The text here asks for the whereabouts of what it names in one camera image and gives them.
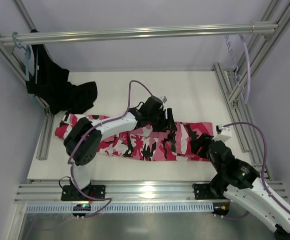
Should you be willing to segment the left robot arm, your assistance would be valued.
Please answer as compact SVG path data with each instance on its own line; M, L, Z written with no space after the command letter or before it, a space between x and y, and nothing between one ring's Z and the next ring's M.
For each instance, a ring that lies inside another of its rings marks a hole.
M90 185L86 165L96 156L102 140L148 124L154 132L175 131L172 108L165 108L164 103L162 98L151 96L140 108L128 107L122 115L103 120L88 120L86 117L79 119L64 139L74 187L81 192Z

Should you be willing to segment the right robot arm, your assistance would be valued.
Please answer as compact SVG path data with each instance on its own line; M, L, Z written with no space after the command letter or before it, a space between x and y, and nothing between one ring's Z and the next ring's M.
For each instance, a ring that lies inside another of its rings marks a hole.
M208 184L194 184L197 199L214 197L239 204L258 218L277 240L290 240L290 205L265 182L264 172L237 159L225 141L231 138L227 125L217 126L217 135L203 133L190 142L194 154L208 159L216 175Z

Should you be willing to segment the pink camouflage trousers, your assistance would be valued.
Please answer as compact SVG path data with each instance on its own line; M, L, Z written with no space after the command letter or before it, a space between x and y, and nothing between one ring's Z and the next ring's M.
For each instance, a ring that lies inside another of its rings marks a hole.
M175 125L175 131L154 132L152 126L147 125L110 136L101 141L98 153L150 162L206 162L207 159L192 152L190 142L198 139L202 134L212 136L213 124L177 121Z

